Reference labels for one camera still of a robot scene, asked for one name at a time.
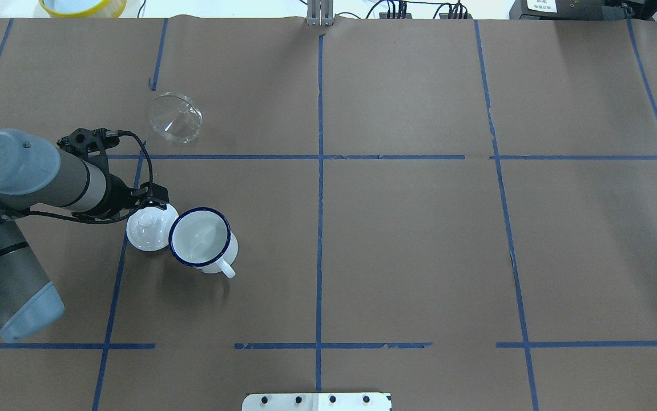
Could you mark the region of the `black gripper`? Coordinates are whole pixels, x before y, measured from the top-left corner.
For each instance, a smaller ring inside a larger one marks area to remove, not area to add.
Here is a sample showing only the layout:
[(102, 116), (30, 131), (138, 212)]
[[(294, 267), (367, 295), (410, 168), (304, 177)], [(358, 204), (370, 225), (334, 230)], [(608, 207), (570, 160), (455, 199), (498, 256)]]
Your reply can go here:
[(143, 197), (146, 198), (146, 207), (167, 207), (169, 203), (167, 188), (159, 184), (143, 183), (142, 187), (128, 187), (119, 177), (109, 177), (108, 183), (109, 217), (135, 209)]

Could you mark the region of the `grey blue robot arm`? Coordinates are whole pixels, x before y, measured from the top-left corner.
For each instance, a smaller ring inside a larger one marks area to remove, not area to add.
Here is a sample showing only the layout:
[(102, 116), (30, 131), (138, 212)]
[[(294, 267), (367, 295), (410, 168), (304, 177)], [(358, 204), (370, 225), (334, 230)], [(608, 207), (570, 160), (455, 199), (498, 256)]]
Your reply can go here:
[(59, 320), (65, 305), (17, 222), (46, 217), (88, 225), (114, 224), (146, 208), (164, 210), (166, 187), (130, 187), (109, 169), (107, 150), (134, 132), (77, 128), (56, 143), (16, 128), (0, 130), (0, 339), (20, 343)]

